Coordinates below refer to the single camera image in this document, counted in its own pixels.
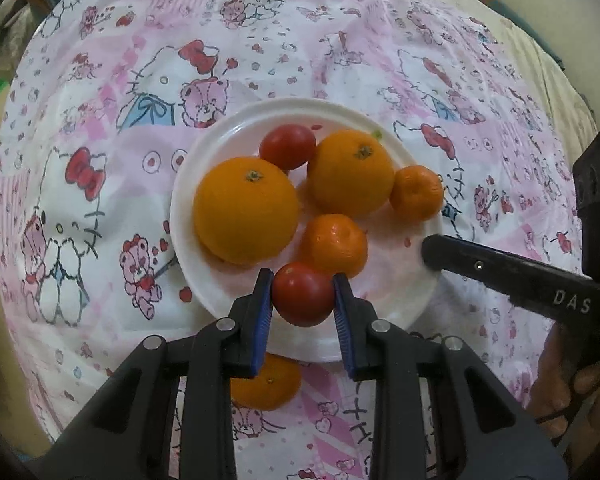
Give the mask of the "person's right hand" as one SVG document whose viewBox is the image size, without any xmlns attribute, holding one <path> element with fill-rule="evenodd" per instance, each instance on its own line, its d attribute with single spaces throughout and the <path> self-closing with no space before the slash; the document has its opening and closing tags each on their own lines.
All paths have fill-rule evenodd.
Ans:
<svg viewBox="0 0 600 480">
<path fill-rule="evenodd" d="M 565 416 L 557 413 L 568 408 L 571 393 L 583 396 L 590 392 L 600 381 L 600 364 L 594 364 L 579 370 L 573 379 L 567 379 L 564 350 L 565 338 L 562 328 L 555 324 L 545 341 L 545 346 L 539 360 L 538 378 L 531 389 L 528 411 L 536 418 L 550 416 L 547 422 L 541 422 L 540 427 L 552 439 L 561 437 L 567 430 Z M 577 444 L 598 445 L 600 443 L 600 388 L 596 400 L 586 421 L 577 431 L 571 441 Z"/>
</svg>

